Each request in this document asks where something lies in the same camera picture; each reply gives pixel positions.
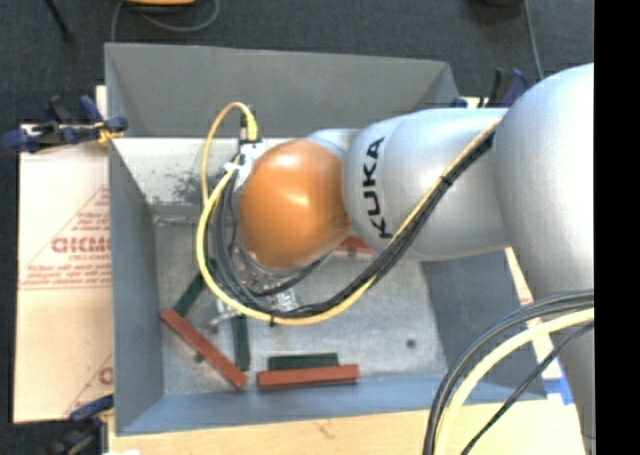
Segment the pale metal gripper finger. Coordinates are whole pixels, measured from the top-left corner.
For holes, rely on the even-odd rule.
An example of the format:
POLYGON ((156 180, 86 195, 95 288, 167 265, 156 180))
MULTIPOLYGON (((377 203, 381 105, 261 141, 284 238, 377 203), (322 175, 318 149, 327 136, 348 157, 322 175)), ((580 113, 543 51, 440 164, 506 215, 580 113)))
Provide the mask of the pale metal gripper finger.
POLYGON ((235 316, 235 310, 223 301, 216 299, 195 313, 197 322, 222 322, 235 316))
POLYGON ((236 320, 236 316, 215 317, 204 321, 201 329, 205 335, 232 335, 236 320))

